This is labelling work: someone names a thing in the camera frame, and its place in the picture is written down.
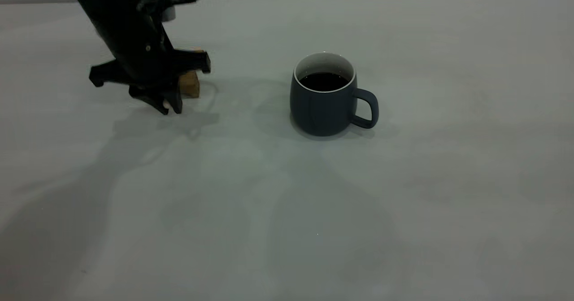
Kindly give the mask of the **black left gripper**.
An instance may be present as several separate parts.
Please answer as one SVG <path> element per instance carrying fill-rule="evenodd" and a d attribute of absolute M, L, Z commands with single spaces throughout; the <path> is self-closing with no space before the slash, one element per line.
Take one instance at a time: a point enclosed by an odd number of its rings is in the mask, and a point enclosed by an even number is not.
<path fill-rule="evenodd" d="M 169 83 L 188 71 L 211 72 L 207 52 L 175 49 L 162 21 L 134 24 L 111 24 L 92 21 L 99 37 L 113 55 L 113 60 L 90 68 L 89 79 L 95 87 L 104 83 L 129 85 L 129 95 L 168 115 L 164 101 L 181 114 L 183 101 L 179 86 L 170 86 L 165 97 L 149 88 Z"/>

